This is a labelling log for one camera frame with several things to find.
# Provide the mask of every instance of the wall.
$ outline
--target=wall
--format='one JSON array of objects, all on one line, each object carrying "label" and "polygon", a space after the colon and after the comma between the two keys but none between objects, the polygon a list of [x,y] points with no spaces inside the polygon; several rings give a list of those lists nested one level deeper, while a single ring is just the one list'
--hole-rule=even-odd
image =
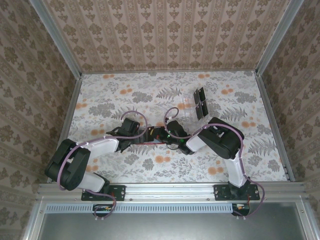
[{"label": "wall", "polygon": [[44,0],[84,73],[251,69],[289,0]]},{"label": "wall", "polygon": [[0,1],[0,239],[19,239],[75,79],[27,0]]},{"label": "wall", "polygon": [[294,175],[297,181],[306,182],[319,221],[319,0],[304,1],[262,78]]}]

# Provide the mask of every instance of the gray panel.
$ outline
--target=gray panel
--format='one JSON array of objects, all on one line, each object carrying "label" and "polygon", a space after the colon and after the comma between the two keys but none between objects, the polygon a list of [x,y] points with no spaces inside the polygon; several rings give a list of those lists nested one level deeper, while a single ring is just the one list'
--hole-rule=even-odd
[{"label": "gray panel", "polygon": [[304,240],[295,203],[265,203],[246,219],[231,214],[46,214],[40,240]]}]

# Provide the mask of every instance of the black object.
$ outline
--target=black object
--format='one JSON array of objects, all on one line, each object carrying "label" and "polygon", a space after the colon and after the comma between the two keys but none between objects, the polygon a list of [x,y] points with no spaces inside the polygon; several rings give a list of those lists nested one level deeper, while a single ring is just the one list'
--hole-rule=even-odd
[{"label": "black object", "polygon": [[[126,196],[126,186],[125,185],[108,185],[107,187],[103,186],[99,191],[100,194],[109,194],[117,201],[124,201]],[[106,196],[98,196],[91,194],[90,192],[84,191],[81,195],[82,201],[107,201],[110,198]]]},{"label": "black object", "polygon": [[[132,144],[143,144],[143,143],[147,143],[147,142],[153,142],[154,141],[154,137],[151,135],[151,133],[153,132],[153,129],[155,127],[154,126],[149,126],[147,128],[147,130],[145,131],[145,133],[139,137],[139,138],[135,138],[132,140]],[[141,134],[144,131],[144,129],[141,129],[138,131],[138,135]]]},{"label": "black object", "polygon": [[[184,128],[176,121],[171,121],[169,122],[167,125],[166,125],[166,128],[168,130],[169,133],[171,133],[172,135],[174,136],[177,136],[177,137],[187,137],[189,136]],[[157,139],[159,142],[162,142],[162,143],[165,143],[167,145],[171,145],[171,144],[175,144],[175,145],[178,145],[178,149],[186,154],[186,155],[192,155],[194,154],[193,151],[191,151],[187,146],[186,146],[186,143],[187,143],[187,139],[177,139],[177,138],[174,138],[174,137],[171,137],[164,126],[162,127],[156,127],[154,128],[151,136],[155,139]]]},{"label": "black object", "polygon": [[[230,126],[240,134],[242,139],[245,138],[244,134],[239,129],[216,117],[212,118],[209,121],[209,124],[224,124]],[[238,136],[226,127],[211,126],[207,129],[203,129],[198,134],[198,137],[223,159],[235,159],[241,146]]]},{"label": "black object", "polygon": [[[76,146],[76,143],[70,139],[62,141],[58,149],[55,151],[49,164],[44,170],[44,174],[54,181],[58,179],[58,173],[67,154]],[[60,185],[71,191],[75,189],[82,181],[88,164],[90,151],[86,148],[79,147],[70,156],[73,158],[71,163],[67,162],[62,170]]]},{"label": "black object", "polygon": [[208,107],[205,95],[205,89],[202,87],[193,93],[195,112],[198,120],[208,115]]},{"label": "black object", "polygon": [[[140,127],[140,123],[134,120],[131,120],[129,118],[125,118],[122,125],[116,127],[112,131],[106,132],[106,134],[112,135],[112,136],[123,136],[123,137],[133,137],[137,135],[138,129]],[[118,139],[119,144],[116,149],[117,151],[121,151],[121,153],[130,147],[130,145],[133,143],[132,139]]]},{"label": "black object", "polygon": [[96,215],[99,218],[104,218],[108,215],[113,206],[113,204],[94,204],[92,206],[92,211],[95,212],[96,210],[96,214],[92,213],[92,215]]},{"label": "black object", "polygon": [[[250,212],[250,205],[248,203],[233,203],[232,204],[232,210],[237,211],[242,216],[247,216]],[[237,214],[236,212],[231,213],[233,216],[241,216]]]},{"label": "black object", "polygon": [[228,184],[217,184],[213,186],[214,200],[215,201],[227,201],[227,200],[239,200],[247,201],[260,200],[259,190],[257,185],[250,184],[250,181],[246,181],[242,187],[236,187],[230,182]]}]

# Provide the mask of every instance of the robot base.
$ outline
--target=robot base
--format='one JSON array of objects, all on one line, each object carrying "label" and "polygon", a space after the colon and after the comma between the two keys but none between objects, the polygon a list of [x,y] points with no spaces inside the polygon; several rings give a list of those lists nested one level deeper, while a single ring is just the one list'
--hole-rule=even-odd
[{"label": "robot base", "polygon": [[[104,180],[104,185],[99,191],[100,194],[109,194],[113,196],[117,201],[124,201],[126,196],[126,186],[125,185],[110,185],[110,181],[105,177],[98,175]],[[92,194],[87,191],[83,191],[81,195],[81,201],[108,201],[111,199],[106,196],[99,196]]]},{"label": "robot base", "polygon": [[257,185],[250,184],[247,181],[242,187],[236,187],[229,184],[218,184],[213,186],[214,189],[214,199],[216,201],[229,201],[229,200],[239,200],[247,201],[250,200],[260,200],[259,190]]}]

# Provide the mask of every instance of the gray leaf pattern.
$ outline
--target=gray leaf pattern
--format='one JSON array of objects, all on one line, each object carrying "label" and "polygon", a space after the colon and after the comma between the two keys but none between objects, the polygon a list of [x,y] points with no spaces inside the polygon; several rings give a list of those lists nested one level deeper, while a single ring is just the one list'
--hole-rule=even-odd
[{"label": "gray leaf pattern", "polygon": [[[204,87],[209,114],[198,121],[193,92],[201,87]],[[129,110],[143,113],[149,126],[161,126],[165,112],[178,107],[176,119],[187,133],[213,117],[240,129],[245,136],[243,160],[247,174],[258,181],[283,181],[286,180],[284,170],[258,93],[251,71],[83,75],[69,138],[83,142],[102,137],[105,132],[119,127],[121,116]],[[131,113],[125,117],[145,126],[139,115]],[[17,138],[8,131],[5,134],[5,141]],[[184,155],[179,150],[168,149],[165,144],[131,145],[122,153],[101,155],[89,160],[87,171],[98,173],[113,183],[228,180],[224,160],[208,147],[193,155]],[[23,181],[24,178],[17,178],[15,182],[22,186]]]}]

